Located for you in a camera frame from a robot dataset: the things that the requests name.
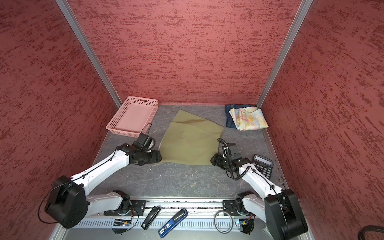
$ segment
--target red back wall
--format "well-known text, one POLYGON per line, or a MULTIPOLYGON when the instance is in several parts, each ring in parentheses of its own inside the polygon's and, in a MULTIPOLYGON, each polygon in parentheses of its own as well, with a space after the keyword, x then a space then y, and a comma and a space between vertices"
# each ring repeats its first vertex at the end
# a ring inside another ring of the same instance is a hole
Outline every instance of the red back wall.
POLYGON ((262 106, 316 239, 384 225, 383 10, 315 0, 262 106))
POLYGON ((55 1, 3 1, 0 13, 0 238, 46 239, 40 201, 91 166, 117 107, 55 1))
POLYGON ((301 0, 68 0, 122 101, 256 103, 301 0))

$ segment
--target basket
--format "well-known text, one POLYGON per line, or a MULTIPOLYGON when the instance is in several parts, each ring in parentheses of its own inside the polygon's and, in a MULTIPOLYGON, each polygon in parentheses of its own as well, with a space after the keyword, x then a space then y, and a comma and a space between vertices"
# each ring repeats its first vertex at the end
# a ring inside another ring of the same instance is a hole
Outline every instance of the basket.
POLYGON ((129 96, 106 129, 118 135, 139 137, 141 130, 143 133, 148 131, 150 124, 143 127, 152 122, 158 108, 156 99, 129 96))

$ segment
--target calculator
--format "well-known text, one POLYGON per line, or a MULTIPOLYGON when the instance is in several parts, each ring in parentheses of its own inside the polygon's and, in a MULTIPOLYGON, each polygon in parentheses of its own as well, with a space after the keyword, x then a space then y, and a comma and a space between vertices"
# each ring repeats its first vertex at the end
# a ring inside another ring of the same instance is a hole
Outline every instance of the calculator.
POLYGON ((257 154, 253 156, 253 162, 256 166, 256 169, 259 170, 259 172, 261 172, 268 180, 271 180, 272 168, 275 163, 268 158, 257 154))

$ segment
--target metal ring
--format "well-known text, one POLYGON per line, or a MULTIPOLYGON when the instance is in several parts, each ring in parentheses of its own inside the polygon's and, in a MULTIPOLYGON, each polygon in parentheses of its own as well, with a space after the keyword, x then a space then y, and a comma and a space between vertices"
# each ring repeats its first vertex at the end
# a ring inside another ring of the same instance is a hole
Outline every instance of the metal ring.
POLYGON ((229 212, 227 212, 227 211, 225 211, 225 210, 220 210, 220 211, 218 211, 218 212, 215 214, 215 217, 214 217, 214 226, 215 226, 216 230, 217 230, 219 233, 222 233, 222 234, 229 233, 229 232, 232 230, 232 228, 233 228, 233 218, 232 218, 232 216, 229 214, 229 212), (226 231, 221 231, 221 230, 219 230, 218 227, 216 226, 216 217, 217 217, 220 213, 226 213, 226 214, 228 214, 229 218, 231 219, 231 226, 230 226, 230 228, 229 228, 228 230, 226 230, 226 231))

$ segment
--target olive green cloth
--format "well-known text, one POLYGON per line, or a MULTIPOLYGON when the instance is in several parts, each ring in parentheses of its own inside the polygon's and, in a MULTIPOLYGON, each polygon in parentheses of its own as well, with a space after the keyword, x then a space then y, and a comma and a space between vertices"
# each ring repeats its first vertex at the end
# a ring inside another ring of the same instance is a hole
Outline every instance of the olive green cloth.
POLYGON ((211 165, 224 127, 179 110, 160 144, 162 162, 211 165))

